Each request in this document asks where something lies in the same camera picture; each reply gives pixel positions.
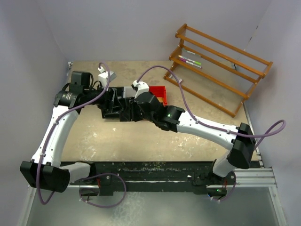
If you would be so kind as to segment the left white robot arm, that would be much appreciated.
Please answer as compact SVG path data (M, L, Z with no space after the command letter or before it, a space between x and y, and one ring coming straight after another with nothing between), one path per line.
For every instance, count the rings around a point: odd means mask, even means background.
M61 157L69 132L85 105L101 106L109 97L109 83L116 78L113 71L99 68L98 80L88 72L73 71L71 81L56 96L51 120L38 150L30 161L23 161L20 171L31 187L62 193L81 179L91 185L97 173L89 163L61 166Z

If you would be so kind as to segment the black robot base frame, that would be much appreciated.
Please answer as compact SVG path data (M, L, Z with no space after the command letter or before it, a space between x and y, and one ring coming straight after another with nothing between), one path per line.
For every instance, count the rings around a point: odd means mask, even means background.
M112 196L114 192L188 192L227 195L227 189L238 184L238 170L225 178L212 173L213 161L95 161L90 162L87 177L74 182L60 178L58 171L48 172L47 185L43 175L40 187L62 193L68 185L79 186L83 196Z

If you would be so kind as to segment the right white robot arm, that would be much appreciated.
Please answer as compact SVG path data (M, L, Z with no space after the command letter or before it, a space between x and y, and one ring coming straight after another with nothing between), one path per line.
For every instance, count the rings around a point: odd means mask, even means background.
M123 121L147 120L161 130L195 135L224 147L226 153L215 160L209 172L214 184L220 184L236 168L250 167L255 139L248 124L231 126L206 120L180 107L163 105L150 92L119 98L119 102L123 105L120 113Z

